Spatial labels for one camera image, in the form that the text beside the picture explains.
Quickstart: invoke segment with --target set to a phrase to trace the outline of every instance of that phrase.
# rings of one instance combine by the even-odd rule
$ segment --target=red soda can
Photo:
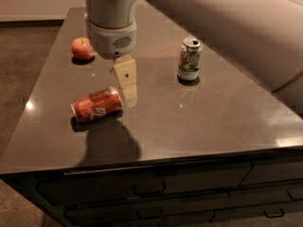
[[[121,98],[116,87],[109,87],[83,96],[71,103],[79,123],[87,123],[122,109]]]

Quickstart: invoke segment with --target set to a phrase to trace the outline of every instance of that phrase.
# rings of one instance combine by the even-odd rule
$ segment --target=soda can
[[[186,37],[183,40],[178,66],[179,79],[195,80],[198,77],[202,51],[202,43],[195,37]]]
[[[79,123],[87,123],[122,109],[120,95],[116,87],[109,87],[83,96],[71,103]]]

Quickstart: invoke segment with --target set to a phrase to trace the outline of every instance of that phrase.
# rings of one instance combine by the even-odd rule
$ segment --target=floor
[[[48,23],[0,24],[0,161],[60,29]],[[190,227],[302,227],[303,213],[283,218],[247,218]],[[0,181],[0,227],[61,227]]]

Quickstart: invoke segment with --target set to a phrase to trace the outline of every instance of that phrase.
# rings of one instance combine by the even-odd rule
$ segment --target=can top
[[[198,48],[201,46],[201,43],[200,41],[197,40],[197,38],[195,37],[186,37],[184,40],[183,40],[183,44],[188,46],[188,47],[191,47],[191,48]]]

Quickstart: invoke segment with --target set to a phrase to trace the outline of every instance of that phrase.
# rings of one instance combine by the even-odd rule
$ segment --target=apple
[[[92,48],[88,38],[78,38],[72,43],[72,52],[76,59],[81,61],[88,61],[94,58],[91,53]]]

